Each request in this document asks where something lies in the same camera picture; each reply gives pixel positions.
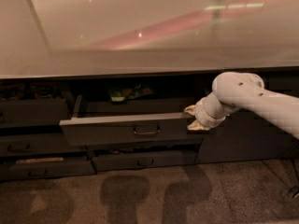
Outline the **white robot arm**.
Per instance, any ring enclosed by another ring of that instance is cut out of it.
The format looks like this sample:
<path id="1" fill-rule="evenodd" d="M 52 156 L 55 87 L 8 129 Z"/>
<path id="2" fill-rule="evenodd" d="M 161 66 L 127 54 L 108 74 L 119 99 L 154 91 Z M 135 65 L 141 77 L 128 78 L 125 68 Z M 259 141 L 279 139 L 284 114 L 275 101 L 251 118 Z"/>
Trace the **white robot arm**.
<path id="1" fill-rule="evenodd" d="M 299 139 L 299 98 L 269 91 L 252 73 L 224 72 L 212 82 L 212 92 L 184 112 L 195 117 L 190 131 L 216 128 L 239 109 L 246 109 Z"/>

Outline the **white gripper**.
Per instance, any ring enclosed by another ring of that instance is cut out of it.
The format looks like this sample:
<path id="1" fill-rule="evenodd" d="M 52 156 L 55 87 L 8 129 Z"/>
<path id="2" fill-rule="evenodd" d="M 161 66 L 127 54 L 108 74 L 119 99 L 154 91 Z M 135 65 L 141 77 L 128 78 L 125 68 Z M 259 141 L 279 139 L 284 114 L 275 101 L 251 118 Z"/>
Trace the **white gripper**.
<path id="1" fill-rule="evenodd" d="M 226 119 L 223 105 L 213 97 L 202 98 L 195 106 L 187 106 L 184 112 L 196 118 L 187 126 L 189 131 L 208 131 L 216 128 Z"/>

